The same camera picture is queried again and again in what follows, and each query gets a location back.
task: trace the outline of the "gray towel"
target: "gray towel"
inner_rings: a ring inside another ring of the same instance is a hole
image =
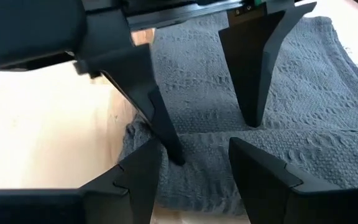
[[[218,37],[225,27],[226,15],[216,14],[155,34],[155,78],[186,158],[178,167],[163,151],[157,203],[244,214],[227,155],[234,136],[341,187],[358,187],[358,69],[331,20],[304,18],[285,39],[257,129],[245,125],[237,104]],[[151,137],[136,117],[121,158]]]

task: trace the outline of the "textured towel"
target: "textured towel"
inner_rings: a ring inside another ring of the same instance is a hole
[[[225,27],[226,15],[216,14],[156,32],[155,77],[186,158],[178,167],[164,151],[157,203],[244,214],[227,154],[234,136],[341,187],[358,187],[358,69],[331,20],[304,18],[285,39],[257,129],[245,125],[237,104],[218,37]],[[121,158],[151,137],[136,117]]]

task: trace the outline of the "towel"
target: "towel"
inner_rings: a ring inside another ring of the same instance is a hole
[[[358,69],[331,20],[302,18],[288,34],[259,128],[248,127],[238,107],[218,37],[227,26],[226,15],[215,14],[155,33],[155,78],[186,159],[176,166],[161,147],[157,203],[245,214],[227,154],[230,137],[345,189],[358,187]],[[150,138],[137,116],[126,129],[121,159]]]

